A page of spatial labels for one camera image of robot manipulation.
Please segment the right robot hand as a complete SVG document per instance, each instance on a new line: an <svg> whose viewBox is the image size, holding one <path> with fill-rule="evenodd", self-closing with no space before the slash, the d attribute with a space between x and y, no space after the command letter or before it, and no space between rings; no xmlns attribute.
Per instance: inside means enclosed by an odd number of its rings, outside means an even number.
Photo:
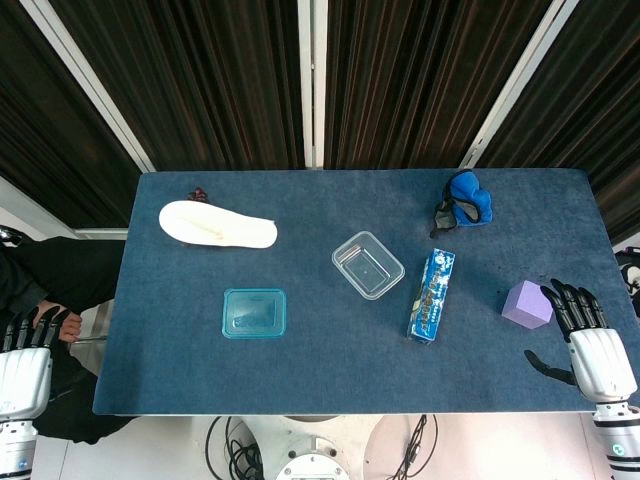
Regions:
<svg viewBox="0 0 640 480"><path fill-rule="evenodd" d="M595 404L623 403L638 385L618 332L611 328L597 298L584 287L557 279L540 288L550 302L568 349L571 368L551 367L533 351L524 355L542 375L575 386Z"/></svg>

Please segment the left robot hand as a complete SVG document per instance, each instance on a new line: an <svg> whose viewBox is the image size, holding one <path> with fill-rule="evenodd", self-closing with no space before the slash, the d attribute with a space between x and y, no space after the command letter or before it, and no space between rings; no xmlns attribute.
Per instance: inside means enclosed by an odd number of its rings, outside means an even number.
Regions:
<svg viewBox="0 0 640 480"><path fill-rule="evenodd" d="M1 330L1 422L37 418L46 408L52 375L51 348L68 312L36 311L15 315Z"/></svg>

